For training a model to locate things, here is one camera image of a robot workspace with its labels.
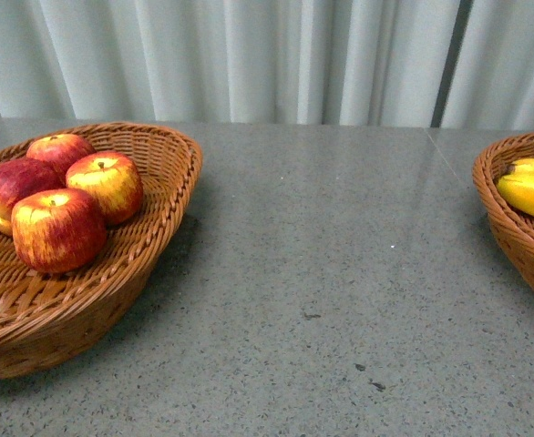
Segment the basket rim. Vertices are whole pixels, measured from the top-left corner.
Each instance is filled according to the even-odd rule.
[[[148,229],[140,239],[131,247],[129,253],[124,254],[120,259],[108,267],[100,276],[93,277],[73,288],[68,295],[72,298],[65,300],[62,296],[53,298],[42,305],[34,308],[29,308],[22,313],[10,315],[0,319],[0,325],[7,323],[0,328],[0,343],[9,342],[10,337],[17,335],[21,330],[26,330],[28,327],[33,326],[34,330],[41,329],[48,323],[54,323],[58,320],[66,320],[76,312],[81,311],[84,308],[89,307],[92,303],[105,299],[109,294],[119,290],[125,283],[132,278],[145,271],[151,262],[155,262],[161,251],[168,245],[171,239],[172,232],[169,231],[169,218],[173,214],[180,204],[183,203],[183,207],[190,201],[190,196],[185,197],[187,187],[192,187],[196,184],[202,168],[202,150],[200,145],[194,141],[191,137],[188,137],[184,133],[173,129],[168,126],[158,124],[145,124],[137,122],[126,121],[109,121],[104,123],[89,123],[83,125],[77,125],[72,127],[64,127],[51,132],[39,134],[34,137],[30,137],[19,143],[4,147],[0,150],[0,160],[4,160],[9,155],[19,153],[34,140],[45,137],[48,135],[56,135],[66,132],[78,132],[87,129],[104,129],[104,130],[139,130],[150,129],[152,131],[158,131],[165,134],[170,134],[174,137],[179,137],[184,143],[184,147],[190,155],[190,162],[183,161],[187,164],[186,171],[181,174],[181,183],[176,186],[176,189],[172,192],[171,198],[167,198],[166,202],[169,202],[173,208],[162,208],[159,213],[159,218],[156,219],[156,226],[153,229]],[[176,226],[181,222],[181,217],[178,220]],[[148,252],[147,248],[151,245],[157,245],[155,251]],[[139,261],[140,265],[137,270],[125,269],[131,263]],[[91,288],[99,287],[98,293],[85,292]],[[53,311],[51,317],[46,316],[47,311]],[[38,323],[38,319],[44,317],[43,320]]]
[[[495,141],[485,147],[474,159],[472,178],[478,194],[481,197],[490,217],[503,217],[508,224],[517,232],[522,240],[528,240],[529,245],[534,246],[534,229],[520,226],[524,219],[508,202],[503,199],[496,189],[493,178],[489,175],[494,157],[509,149],[518,149],[534,141],[534,131],[511,135]]]

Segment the red and yellow apple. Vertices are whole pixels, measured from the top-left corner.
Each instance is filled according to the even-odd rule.
[[[26,156],[53,165],[63,184],[68,168],[77,160],[97,152],[93,145],[77,134],[57,134],[34,141]]]
[[[12,210],[12,229],[18,258],[42,273],[77,269],[107,242],[97,201],[77,188],[50,189],[21,199]]]
[[[45,189],[63,188],[52,166],[32,158],[0,163],[0,232],[12,235],[12,209],[17,201]]]
[[[135,162],[116,150],[79,159],[67,171],[67,187],[84,189],[101,207],[107,226],[117,225],[139,211],[143,185]]]

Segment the woven basket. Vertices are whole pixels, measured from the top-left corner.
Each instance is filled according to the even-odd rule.
[[[202,167],[199,145],[168,127],[113,122],[45,135],[59,132],[132,157],[143,180],[143,206],[108,230],[94,262],[63,275],[33,272],[17,258],[12,239],[0,233],[0,379],[78,355],[123,316],[180,225]],[[22,157],[34,139],[1,150],[0,162]]]
[[[511,207],[495,186],[507,164],[526,157],[534,157],[534,133],[507,137],[486,147],[474,162],[472,176],[496,241],[534,289],[534,217]]]

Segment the curtain fold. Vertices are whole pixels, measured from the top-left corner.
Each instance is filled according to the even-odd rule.
[[[2,117],[429,127],[444,91],[534,130],[534,2],[0,0]]]

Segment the granite table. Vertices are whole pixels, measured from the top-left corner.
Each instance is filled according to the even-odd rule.
[[[0,381],[0,436],[534,436],[534,292],[471,180],[518,132],[165,125],[204,151],[180,229],[94,348]]]

